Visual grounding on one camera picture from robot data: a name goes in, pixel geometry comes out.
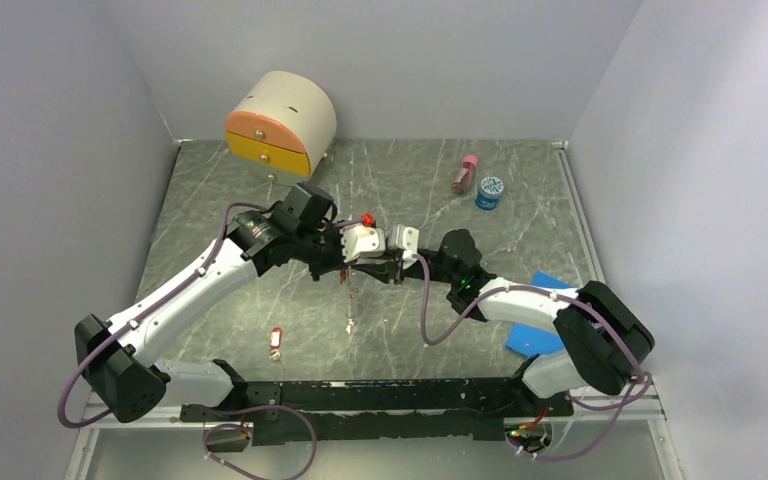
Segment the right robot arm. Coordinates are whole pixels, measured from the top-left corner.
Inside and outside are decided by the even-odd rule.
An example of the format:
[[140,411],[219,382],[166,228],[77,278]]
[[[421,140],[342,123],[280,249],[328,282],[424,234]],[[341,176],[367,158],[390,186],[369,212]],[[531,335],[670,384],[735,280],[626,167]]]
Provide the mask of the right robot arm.
[[[482,254],[466,229],[444,235],[436,250],[418,247],[419,232],[395,227],[390,233],[365,226],[341,231],[347,264],[384,283],[406,278],[423,282],[420,336],[436,346],[468,319],[507,322],[556,336],[561,349],[530,357],[509,392],[513,408],[533,415],[548,398],[583,387],[615,396],[631,382],[651,379],[643,362],[655,341],[649,330],[604,283],[580,288],[541,288],[486,271]],[[428,328],[428,303],[434,282],[449,286],[446,299],[457,317],[438,336]]]

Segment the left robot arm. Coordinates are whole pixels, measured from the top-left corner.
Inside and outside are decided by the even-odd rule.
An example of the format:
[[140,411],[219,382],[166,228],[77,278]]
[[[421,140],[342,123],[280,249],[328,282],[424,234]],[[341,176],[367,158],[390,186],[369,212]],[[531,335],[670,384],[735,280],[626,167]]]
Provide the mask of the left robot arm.
[[163,351],[231,292],[290,260],[314,278],[357,260],[344,236],[373,227],[365,213],[339,221],[334,199],[307,182],[269,207],[232,202],[208,247],[143,300],[107,320],[88,315],[74,328],[78,370],[58,401],[62,425],[79,428],[107,416],[129,423],[165,398],[199,403],[222,420],[237,418],[246,392],[216,362],[165,361]]

